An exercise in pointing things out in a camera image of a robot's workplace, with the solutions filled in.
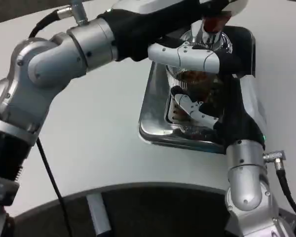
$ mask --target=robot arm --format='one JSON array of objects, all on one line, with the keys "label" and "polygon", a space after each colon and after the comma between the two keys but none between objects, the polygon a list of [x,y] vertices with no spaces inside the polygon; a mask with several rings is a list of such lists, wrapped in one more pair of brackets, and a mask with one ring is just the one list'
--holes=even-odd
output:
[{"label": "robot arm", "polygon": [[[182,41],[172,43],[164,36],[202,17],[223,11],[237,13],[246,3],[247,0],[122,0],[90,22],[80,8],[82,5],[75,4],[72,10],[77,27],[51,40],[30,38],[20,43],[12,53],[8,76],[0,81],[0,207],[12,205],[19,187],[17,176],[38,138],[49,106],[72,79],[112,61],[140,61],[147,57],[192,70],[234,73],[241,64],[232,55],[192,47]],[[215,128],[216,119],[209,118],[208,123]],[[227,140],[228,133],[221,131]],[[259,152],[254,154],[262,156],[264,141],[259,143],[259,126],[256,132],[259,140],[253,141],[258,143]],[[226,146],[227,156],[234,157],[234,149],[229,148],[234,142],[250,138],[234,136]],[[230,170],[236,168],[240,169],[237,163]],[[239,176],[230,173],[231,180],[239,180]],[[238,193],[233,195],[234,190],[231,189],[232,200],[242,197]],[[0,235],[6,223],[0,209]]]}]

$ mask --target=silver robotic arm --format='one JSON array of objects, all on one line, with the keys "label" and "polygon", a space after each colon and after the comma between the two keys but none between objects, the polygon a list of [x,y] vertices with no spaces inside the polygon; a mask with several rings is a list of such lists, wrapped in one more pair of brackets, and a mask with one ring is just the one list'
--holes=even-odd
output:
[{"label": "silver robotic arm", "polygon": [[[125,58],[140,61],[147,57],[176,67],[232,74],[241,67],[237,58],[185,42],[173,42],[165,35],[202,17],[216,16],[223,11],[238,13],[246,3],[247,0],[121,0],[88,22],[82,4],[74,1],[58,14],[73,15],[77,27],[51,40],[30,38],[20,43],[12,53],[8,76],[0,81],[0,236],[5,234],[3,230],[8,223],[2,207],[13,203],[22,163],[38,138],[52,100],[72,79],[112,61]],[[247,84],[243,87],[239,79],[233,80],[237,81],[236,92],[242,93],[242,99],[252,92],[247,91]],[[174,96],[179,100],[186,98],[178,92]],[[251,106],[253,111],[257,109],[254,106],[258,104]],[[203,119],[203,115],[194,112],[196,119]],[[263,116],[254,112],[249,116],[256,128],[254,137],[256,133],[259,137],[265,129]],[[206,119],[209,127],[218,126],[216,118]],[[228,137],[227,130],[220,131]],[[226,139],[230,164],[228,210],[237,217],[246,237],[273,236],[273,232],[277,234],[274,236],[293,236],[286,230],[284,221],[278,222],[278,207],[269,190],[263,162],[264,141],[259,139],[251,136]],[[266,227],[270,231],[260,235]]]}]

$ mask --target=cylindrical joint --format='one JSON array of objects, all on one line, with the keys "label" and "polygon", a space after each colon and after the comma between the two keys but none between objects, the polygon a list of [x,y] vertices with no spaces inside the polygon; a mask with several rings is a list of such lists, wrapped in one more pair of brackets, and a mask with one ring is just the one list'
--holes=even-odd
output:
[{"label": "cylindrical joint", "polygon": [[68,17],[73,16],[73,9],[71,6],[66,6],[64,8],[61,8],[57,11],[57,15],[59,19],[65,19]]},{"label": "cylindrical joint", "polygon": [[79,26],[88,24],[88,18],[84,10],[82,0],[72,0],[71,8],[72,8],[72,13],[74,15],[75,21]]},{"label": "cylindrical joint", "polygon": [[237,141],[226,150],[228,169],[241,165],[264,167],[263,147],[260,143],[248,140]]},{"label": "cylindrical joint", "polygon": [[260,174],[261,168],[256,165],[239,166],[228,172],[231,199],[238,209],[250,211],[261,203]]},{"label": "cylindrical joint", "polygon": [[262,200],[260,180],[266,170],[261,144],[242,140],[226,150],[231,199],[243,211],[255,209]]},{"label": "cylindrical joint", "polygon": [[81,49],[89,71],[117,59],[117,48],[112,45],[114,35],[105,20],[95,19],[67,33]]}]

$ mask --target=dark floor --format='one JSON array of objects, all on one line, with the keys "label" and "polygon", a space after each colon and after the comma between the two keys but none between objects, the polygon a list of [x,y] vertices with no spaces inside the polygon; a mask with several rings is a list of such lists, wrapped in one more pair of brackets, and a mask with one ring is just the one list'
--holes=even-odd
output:
[{"label": "dark floor", "polygon": [[[103,194],[114,237],[222,237],[224,196],[178,188],[135,188]],[[94,237],[85,198],[68,204],[75,237]],[[16,237],[66,237],[59,206],[17,221]]]}]

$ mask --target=gray carpet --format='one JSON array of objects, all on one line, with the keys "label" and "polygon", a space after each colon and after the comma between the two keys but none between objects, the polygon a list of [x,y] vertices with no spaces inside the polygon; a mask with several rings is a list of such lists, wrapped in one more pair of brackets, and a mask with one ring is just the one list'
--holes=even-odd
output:
[{"label": "gray carpet", "polygon": [[69,2],[70,0],[0,0],[0,22],[67,5]]}]

